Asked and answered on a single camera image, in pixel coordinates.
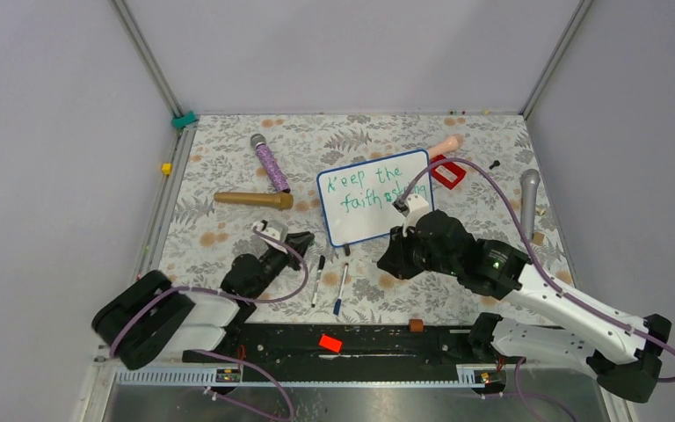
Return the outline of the blue framed whiteboard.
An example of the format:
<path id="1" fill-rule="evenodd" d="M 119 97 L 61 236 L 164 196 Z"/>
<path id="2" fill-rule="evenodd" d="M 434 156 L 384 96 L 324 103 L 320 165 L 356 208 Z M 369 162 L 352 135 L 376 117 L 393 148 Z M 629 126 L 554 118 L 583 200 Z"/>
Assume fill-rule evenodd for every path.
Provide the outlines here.
<path id="1" fill-rule="evenodd" d="M 385 236 L 405 217 L 393 202 L 429 164 L 417 149 L 322 171 L 316 184 L 331 246 L 340 248 Z"/>

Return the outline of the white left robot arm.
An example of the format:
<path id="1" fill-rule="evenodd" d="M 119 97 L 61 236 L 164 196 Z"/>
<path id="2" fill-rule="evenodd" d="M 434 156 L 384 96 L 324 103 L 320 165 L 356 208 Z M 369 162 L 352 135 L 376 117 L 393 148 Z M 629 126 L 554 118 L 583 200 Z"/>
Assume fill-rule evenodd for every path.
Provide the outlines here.
<path id="1" fill-rule="evenodd" d="M 176 286 L 152 270 L 101 308 L 91 328 L 109 346 L 110 357 L 130 370 L 146 367 L 161 354 L 193 349 L 204 349 L 218 361 L 232 358 L 238 340 L 229 328 L 243 324 L 258 305 L 287 301 L 306 287 L 303 281 L 286 295 L 265 299 L 282 271 L 290 267 L 309 276 L 305 254 L 314 233 L 258 229 L 255 234 L 266 242 L 266 252 L 237 256 L 218 288 Z"/>

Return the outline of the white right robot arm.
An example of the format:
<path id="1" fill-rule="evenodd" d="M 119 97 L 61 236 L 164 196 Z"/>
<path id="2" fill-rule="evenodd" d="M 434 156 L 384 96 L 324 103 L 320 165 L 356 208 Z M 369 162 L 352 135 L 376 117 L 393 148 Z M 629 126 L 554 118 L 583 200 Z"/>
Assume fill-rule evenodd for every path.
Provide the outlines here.
<path id="1" fill-rule="evenodd" d="M 671 322 L 658 314 L 633 316 L 540 272 L 522 251 L 476 239 L 455 218 L 431 211 L 413 226 L 396 226 L 377 266 L 399 280 L 420 273 L 453 276 L 467 290 L 522 306 L 556 323 L 527 325 L 483 312 L 468 335 L 474 358 L 532 358 L 568 367 L 627 401 L 645 404 L 661 372 Z"/>

